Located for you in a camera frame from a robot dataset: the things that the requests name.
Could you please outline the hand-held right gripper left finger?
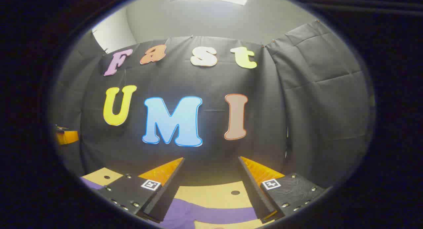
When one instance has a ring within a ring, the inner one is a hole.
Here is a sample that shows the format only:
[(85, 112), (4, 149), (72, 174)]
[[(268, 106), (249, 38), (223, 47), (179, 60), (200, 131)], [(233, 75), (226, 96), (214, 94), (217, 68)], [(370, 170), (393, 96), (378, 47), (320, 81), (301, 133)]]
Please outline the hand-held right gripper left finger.
[(181, 184), (184, 162), (180, 157), (139, 176), (126, 174), (106, 184), (99, 194), (128, 213), (160, 223)]

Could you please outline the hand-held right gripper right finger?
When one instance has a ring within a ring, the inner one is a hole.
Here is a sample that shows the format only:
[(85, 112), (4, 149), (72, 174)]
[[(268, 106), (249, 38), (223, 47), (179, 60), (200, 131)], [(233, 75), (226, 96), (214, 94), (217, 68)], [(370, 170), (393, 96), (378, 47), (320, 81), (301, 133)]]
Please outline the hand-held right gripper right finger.
[(298, 173), (283, 175), (242, 156), (238, 157), (238, 172), (262, 223), (298, 213), (326, 192)]

